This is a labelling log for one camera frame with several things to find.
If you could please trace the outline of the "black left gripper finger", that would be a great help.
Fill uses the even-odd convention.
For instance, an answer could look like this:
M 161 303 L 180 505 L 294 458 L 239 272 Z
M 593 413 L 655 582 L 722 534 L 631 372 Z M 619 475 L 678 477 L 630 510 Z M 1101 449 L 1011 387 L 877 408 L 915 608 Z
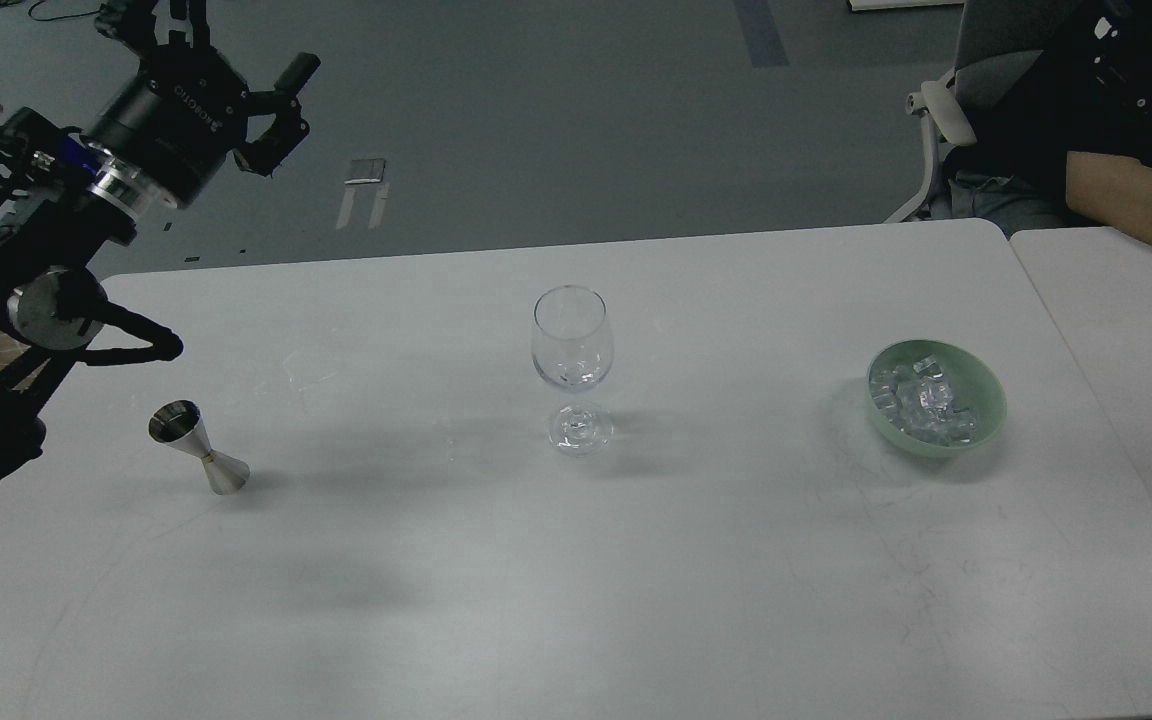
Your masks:
M 209 13 L 206 1 L 168 1 L 165 18 L 159 17 L 160 1 L 101 1 L 93 26 L 109 40 L 147 59 L 164 41 L 166 46 L 209 50 Z
M 308 136 L 302 118 L 300 92 L 314 76 L 321 60 L 316 54 L 298 53 L 274 83 L 273 90 L 248 92 L 243 109 L 247 118 L 273 118 L 256 141 L 244 141 L 234 149 L 238 169 L 270 177 Z

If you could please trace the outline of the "black cylindrical left gripper body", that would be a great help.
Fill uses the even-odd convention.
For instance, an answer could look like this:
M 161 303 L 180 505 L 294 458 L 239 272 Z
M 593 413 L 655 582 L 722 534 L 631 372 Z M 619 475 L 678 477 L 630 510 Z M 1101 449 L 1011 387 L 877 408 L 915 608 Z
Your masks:
M 83 138 L 188 209 L 247 137 L 247 90 L 215 50 L 152 50 Z

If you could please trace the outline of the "person's bare forearm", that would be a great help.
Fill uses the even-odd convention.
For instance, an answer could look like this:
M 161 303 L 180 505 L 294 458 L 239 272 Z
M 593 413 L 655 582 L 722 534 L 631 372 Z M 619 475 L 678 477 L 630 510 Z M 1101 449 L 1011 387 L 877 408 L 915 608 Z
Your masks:
M 1152 247 L 1152 168 L 1137 159 L 1069 152 L 1064 204 L 1076 215 Z

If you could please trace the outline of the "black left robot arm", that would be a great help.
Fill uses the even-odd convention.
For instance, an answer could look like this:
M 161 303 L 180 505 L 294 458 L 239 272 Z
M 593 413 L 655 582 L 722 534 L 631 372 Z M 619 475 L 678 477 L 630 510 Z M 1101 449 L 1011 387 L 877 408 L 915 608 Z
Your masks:
M 300 53 L 257 91 L 211 41 L 204 1 L 105 1 L 100 35 L 138 59 L 88 129 L 35 109 L 0 119 L 0 480 L 41 455 L 41 409 L 70 370 L 177 359 L 172 329 L 111 301 L 88 264 L 127 247 L 147 209 L 188 209 L 227 159 L 270 176 L 308 135 Z

